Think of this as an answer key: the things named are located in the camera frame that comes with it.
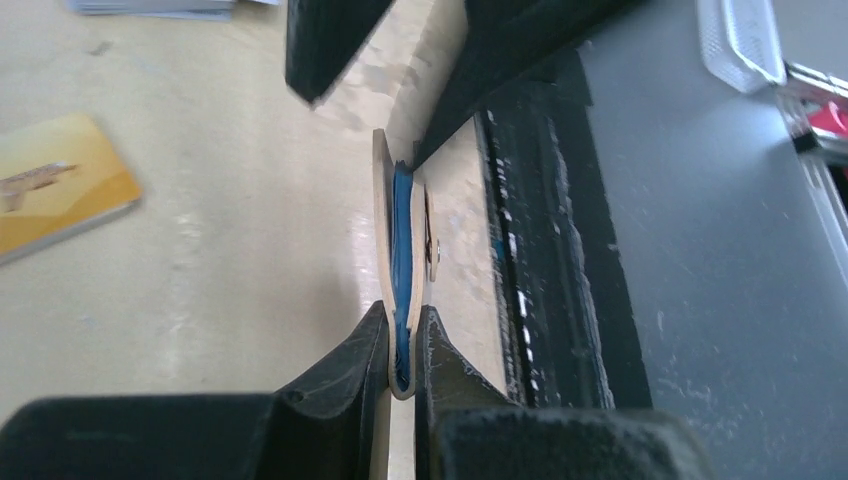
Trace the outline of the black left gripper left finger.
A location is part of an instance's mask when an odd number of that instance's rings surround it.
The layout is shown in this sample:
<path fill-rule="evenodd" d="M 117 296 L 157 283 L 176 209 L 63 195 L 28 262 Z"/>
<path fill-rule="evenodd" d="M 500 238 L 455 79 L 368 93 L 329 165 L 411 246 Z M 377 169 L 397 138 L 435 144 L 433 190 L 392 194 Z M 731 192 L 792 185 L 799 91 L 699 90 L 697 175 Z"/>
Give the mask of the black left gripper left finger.
<path fill-rule="evenodd" d="M 383 479 L 388 323 L 352 333 L 274 392 L 51 397 L 1 430 L 5 479 Z"/>

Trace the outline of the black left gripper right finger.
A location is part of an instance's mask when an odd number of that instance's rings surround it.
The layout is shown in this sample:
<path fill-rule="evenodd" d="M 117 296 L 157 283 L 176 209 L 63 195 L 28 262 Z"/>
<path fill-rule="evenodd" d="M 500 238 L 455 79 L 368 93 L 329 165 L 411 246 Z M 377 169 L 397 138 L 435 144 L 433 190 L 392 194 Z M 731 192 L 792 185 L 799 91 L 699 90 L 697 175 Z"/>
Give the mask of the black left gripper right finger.
<path fill-rule="evenodd" d="M 418 479 L 712 479 L 705 449 L 656 410 L 528 408 L 510 401 L 425 306 L 416 336 Z"/>

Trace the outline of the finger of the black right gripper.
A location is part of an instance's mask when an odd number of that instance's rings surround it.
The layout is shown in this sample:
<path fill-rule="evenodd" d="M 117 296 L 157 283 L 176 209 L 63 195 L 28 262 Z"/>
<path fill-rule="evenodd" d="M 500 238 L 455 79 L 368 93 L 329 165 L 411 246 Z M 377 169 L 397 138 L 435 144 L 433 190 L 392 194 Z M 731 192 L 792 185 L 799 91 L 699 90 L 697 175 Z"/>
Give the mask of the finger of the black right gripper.
<path fill-rule="evenodd" d="M 334 88 L 393 2 L 290 0 L 287 2 L 286 85 L 310 106 Z"/>
<path fill-rule="evenodd" d="M 566 46 L 585 39 L 634 1 L 464 1 L 460 46 L 418 104 L 422 130 L 411 167 L 420 168 L 485 100 Z"/>

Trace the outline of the tan leather card holder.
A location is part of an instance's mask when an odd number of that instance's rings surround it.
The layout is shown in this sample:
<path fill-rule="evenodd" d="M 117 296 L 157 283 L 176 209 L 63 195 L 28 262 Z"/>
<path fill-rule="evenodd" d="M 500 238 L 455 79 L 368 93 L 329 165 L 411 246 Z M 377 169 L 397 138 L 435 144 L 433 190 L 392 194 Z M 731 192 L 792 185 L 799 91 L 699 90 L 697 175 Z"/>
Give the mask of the tan leather card holder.
<path fill-rule="evenodd" d="M 388 380 L 399 400 L 415 395 L 418 324 L 440 261 L 423 178 L 392 159 L 382 129 L 372 132 L 377 270 L 389 327 Z"/>

